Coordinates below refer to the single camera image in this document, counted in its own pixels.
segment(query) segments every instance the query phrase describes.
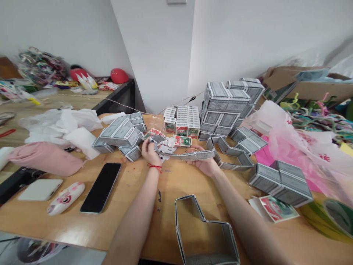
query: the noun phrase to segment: smartphone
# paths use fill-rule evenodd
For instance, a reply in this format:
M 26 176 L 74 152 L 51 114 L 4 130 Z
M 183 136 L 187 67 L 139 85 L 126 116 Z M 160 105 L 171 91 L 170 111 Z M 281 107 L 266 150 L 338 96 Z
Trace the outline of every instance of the smartphone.
M 80 212 L 101 213 L 118 177 L 120 163 L 106 163 L 83 202 Z

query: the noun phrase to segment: ink stain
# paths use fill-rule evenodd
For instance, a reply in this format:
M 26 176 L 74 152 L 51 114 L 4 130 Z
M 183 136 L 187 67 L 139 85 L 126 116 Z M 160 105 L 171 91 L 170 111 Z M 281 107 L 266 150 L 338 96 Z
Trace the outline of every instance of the ink stain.
M 161 191 L 160 191 L 160 190 L 158 190 L 158 195 L 159 195 L 158 201 L 161 202 L 161 201 L 162 201 L 162 194 L 161 194 Z

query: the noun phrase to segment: pink plastic bag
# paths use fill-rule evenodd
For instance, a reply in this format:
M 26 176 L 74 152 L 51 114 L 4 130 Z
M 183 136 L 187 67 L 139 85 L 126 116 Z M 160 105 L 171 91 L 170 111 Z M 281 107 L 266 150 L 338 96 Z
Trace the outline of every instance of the pink plastic bag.
M 344 193 L 345 203 L 352 205 L 345 188 L 353 185 L 353 158 L 332 143 L 333 132 L 296 130 L 288 113 L 272 101 L 246 118 L 242 126 L 262 121 L 271 126 L 268 147 L 275 160 L 300 167 L 308 182 L 314 183 L 326 196 L 337 199 Z

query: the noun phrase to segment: wire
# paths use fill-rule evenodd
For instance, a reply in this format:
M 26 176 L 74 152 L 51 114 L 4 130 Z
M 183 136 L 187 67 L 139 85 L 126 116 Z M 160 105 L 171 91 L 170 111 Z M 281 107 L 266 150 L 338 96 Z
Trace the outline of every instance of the wire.
M 204 91 L 198 93 L 196 96 L 190 96 L 190 97 L 184 98 L 184 99 L 182 99 L 181 101 L 178 101 L 177 103 L 173 103 L 172 105 L 178 104 L 178 103 L 180 103 L 180 102 L 182 102 L 182 101 L 184 101 L 184 100 L 187 100 L 187 99 L 189 99 L 189 98 L 196 98 L 197 96 L 201 95 L 203 92 L 204 92 Z M 116 104 L 119 104 L 119 105 L 121 105 L 121 106 L 124 106 L 124 107 L 126 107 L 126 108 L 129 108 L 129 109 L 132 109 L 132 110 L 141 112 L 141 113 L 143 113 L 143 114 L 155 115 L 155 114 L 152 114 L 152 113 L 142 112 L 142 111 L 140 111 L 140 110 L 131 108 L 131 107 L 129 107 L 129 106 L 126 106 L 126 105 L 124 105 L 124 104 L 121 104 L 121 103 L 119 103 L 119 102 L 116 102 L 116 101 L 114 101 L 114 100 L 112 100 L 112 99 L 96 98 L 96 97 L 89 97 L 89 96 L 79 96 L 79 95 L 64 95 L 64 94 L 61 94 L 60 96 L 74 96 L 74 97 L 79 97 L 79 98 L 91 98 L 91 99 L 109 100 L 109 101 L 112 101 L 112 102 L 114 102 L 114 103 L 116 103 Z

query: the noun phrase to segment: green object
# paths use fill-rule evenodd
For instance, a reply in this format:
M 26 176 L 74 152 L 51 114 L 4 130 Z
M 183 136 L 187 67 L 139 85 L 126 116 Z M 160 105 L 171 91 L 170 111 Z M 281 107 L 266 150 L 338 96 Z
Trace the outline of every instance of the green object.
M 346 110 L 346 119 L 353 121 L 353 98 L 350 99 Z

